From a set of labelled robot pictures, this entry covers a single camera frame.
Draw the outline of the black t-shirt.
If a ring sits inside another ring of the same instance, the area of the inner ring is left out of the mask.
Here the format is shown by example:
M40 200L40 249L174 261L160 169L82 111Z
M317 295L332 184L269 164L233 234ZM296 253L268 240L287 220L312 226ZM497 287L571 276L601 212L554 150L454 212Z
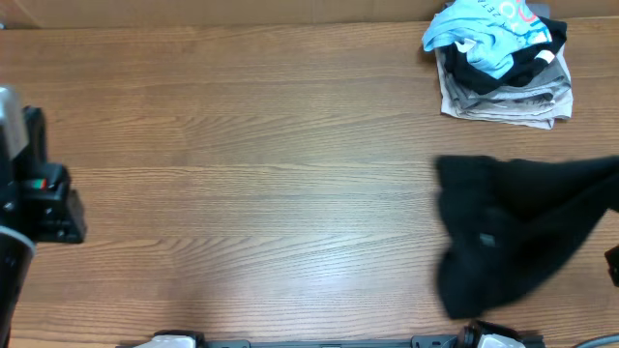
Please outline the black t-shirt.
M441 156L438 213L451 243L436 277L452 319L513 303L578 251L618 208L618 158L566 162Z

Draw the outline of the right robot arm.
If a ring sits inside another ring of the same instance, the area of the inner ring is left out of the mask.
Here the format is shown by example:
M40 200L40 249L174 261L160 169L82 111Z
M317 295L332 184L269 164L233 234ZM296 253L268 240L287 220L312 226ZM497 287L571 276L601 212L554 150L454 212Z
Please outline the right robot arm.
M618 287L618 246L604 254L608 273ZM577 344L579 348L595 348L618 343L618 333L600 336ZM484 321L473 321L465 326L449 347L455 348L546 348L540 335L524 336L506 327Z

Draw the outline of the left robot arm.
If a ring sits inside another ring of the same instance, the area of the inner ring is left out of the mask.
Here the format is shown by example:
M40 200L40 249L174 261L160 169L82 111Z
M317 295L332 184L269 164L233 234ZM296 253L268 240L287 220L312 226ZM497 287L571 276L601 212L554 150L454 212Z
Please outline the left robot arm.
M68 168L47 159L45 117L40 108L17 113L25 147L9 153L1 141L1 345L9 345L11 324L38 243L81 244L84 208Z

